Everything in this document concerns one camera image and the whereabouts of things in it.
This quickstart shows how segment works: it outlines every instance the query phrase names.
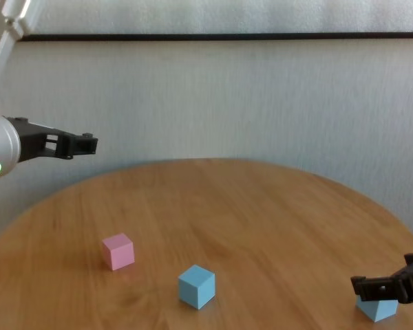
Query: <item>wooden table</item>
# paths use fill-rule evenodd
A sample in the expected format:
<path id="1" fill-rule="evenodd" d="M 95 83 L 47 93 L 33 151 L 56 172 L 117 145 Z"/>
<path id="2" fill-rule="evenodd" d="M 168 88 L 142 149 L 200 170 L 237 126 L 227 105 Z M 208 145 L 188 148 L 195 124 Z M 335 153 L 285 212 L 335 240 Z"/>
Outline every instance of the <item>wooden table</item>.
<path id="1" fill-rule="evenodd" d="M 124 232 L 136 263 L 108 270 Z M 350 277 L 387 276 L 413 252 L 388 211 L 333 181 L 237 160 L 139 166 L 72 186 L 0 237 L 0 330 L 410 329 L 413 304 L 379 323 Z M 196 311 L 178 300 L 193 264 L 216 275 Z"/>

